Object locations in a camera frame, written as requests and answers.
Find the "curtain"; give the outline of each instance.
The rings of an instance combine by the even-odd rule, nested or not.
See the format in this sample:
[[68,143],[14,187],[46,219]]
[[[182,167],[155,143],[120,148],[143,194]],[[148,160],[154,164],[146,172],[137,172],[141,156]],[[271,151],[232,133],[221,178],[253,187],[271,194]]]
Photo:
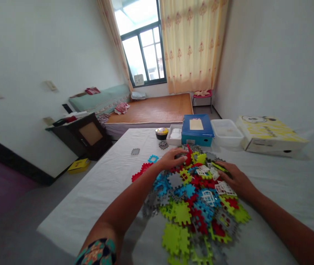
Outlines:
[[213,89],[228,0],[161,0],[160,14],[169,93]]
[[97,0],[98,8],[103,20],[104,26],[107,30],[110,41],[114,46],[115,53],[117,54],[121,65],[123,66],[123,71],[125,77],[128,80],[128,85],[130,92],[133,92],[133,87],[130,81],[128,65],[126,63],[125,53],[123,49],[123,43],[120,38],[118,25],[115,20],[114,9],[111,0]]

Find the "wooden nightstand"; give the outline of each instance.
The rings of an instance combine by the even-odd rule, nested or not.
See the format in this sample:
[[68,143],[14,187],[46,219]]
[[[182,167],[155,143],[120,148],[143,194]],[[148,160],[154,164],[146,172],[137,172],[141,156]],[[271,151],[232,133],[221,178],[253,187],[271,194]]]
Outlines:
[[113,145],[94,113],[59,127],[49,127],[78,157],[98,160]]

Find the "forearm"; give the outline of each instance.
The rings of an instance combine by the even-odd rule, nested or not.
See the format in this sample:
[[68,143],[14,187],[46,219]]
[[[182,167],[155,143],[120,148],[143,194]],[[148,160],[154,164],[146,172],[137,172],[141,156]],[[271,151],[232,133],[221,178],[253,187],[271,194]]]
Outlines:
[[97,223],[108,223],[115,231],[124,235],[140,211],[156,177],[161,171],[162,168],[158,162],[150,166],[112,202]]
[[272,227],[298,263],[314,264],[314,231],[258,192],[250,203]]

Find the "hand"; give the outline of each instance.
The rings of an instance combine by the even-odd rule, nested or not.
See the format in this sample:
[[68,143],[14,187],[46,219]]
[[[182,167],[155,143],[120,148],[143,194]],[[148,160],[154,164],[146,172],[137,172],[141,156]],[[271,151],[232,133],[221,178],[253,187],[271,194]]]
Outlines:
[[224,167],[232,175],[231,179],[226,173],[221,170],[218,170],[220,177],[238,194],[240,197],[243,197],[245,200],[252,202],[253,199],[256,199],[261,193],[249,178],[239,170],[239,168],[230,163],[217,161],[216,164]]
[[188,151],[181,148],[170,149],[167,153],[164,154],[164,156],[162,156],[161,160],[156,162],[156,164],[158,163],[162,170],[169,170],[172,167],[179,166],[187,159],[186,156],[174,159],[176,155],[181,153],[188,153]]

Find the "window frame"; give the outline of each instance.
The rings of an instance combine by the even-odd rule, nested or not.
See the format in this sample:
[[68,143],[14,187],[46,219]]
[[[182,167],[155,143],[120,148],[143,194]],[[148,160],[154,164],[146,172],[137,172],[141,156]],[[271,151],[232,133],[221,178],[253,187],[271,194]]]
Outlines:
[[[141,85],[141,86],[135,86],[135,82],[134,82],[133,76],[131,74],[128,58],[126,57],[126,52],[125,52],[124,45],[123,45],[126,63],[128,64],[128,70],[129,70],[129,76],[130,76],[131,84],[132,84],[132,86],[134,88],[167,83],[167,75],[166,75],[166,72],[165,72],[165,60],[164,60],[163,41],[162,41],[162,31],[161,31],[161,18],[160,18],[160,9],[159,9],[158,0],[156,0],[156,4],[157,4],[158,21],[153,22],[153,23],[151,23],[149,25],[143,26],[141,28],[135,29],[135,30],[133,30],[131,32],[128,32],[128,33],[123,34],[123,35],[120,36],[122,42],[124,40],[130,39],[130,38],[135,37],[135,36],[138,38],[138,41],[139,41],[139,46],[140,46],[140,51],[141,51],[141,55],[142,55],[143,66],[144,66],[145,73],[146,73],[146,78],[147,78],[147,81],[144,80],[144,84]],[[160,41],[159,42],[155,42],[153,29],[156,28],[156,27],[158,27],[158,33],[160,35]],[[145,59],[145,55],[144,55],[144,52],[143,52],[143,48],[144,47],[142,46],[141,37],[140,37],[140,34],[142,32],[145,32],[145,31],[148,31],[148,30],[152,30],[153,44],[146,45],[145,47],[151,46],[151,45],[154,46],[154,50],[155,50],[155,54],[156,54],[157,71],[158,71],[158,76],[160,77],[159,64],[158,64],[158,58],[157,58],[157,49],[156,49],[156,44],[160,43],[160,45],[161,45],[161,53],[162,53],[162,63],[163,63],[164,78],[158,78],[158,79],[150,80],[150,75],[149,75],[149,71],[147,69],[146,59]]]

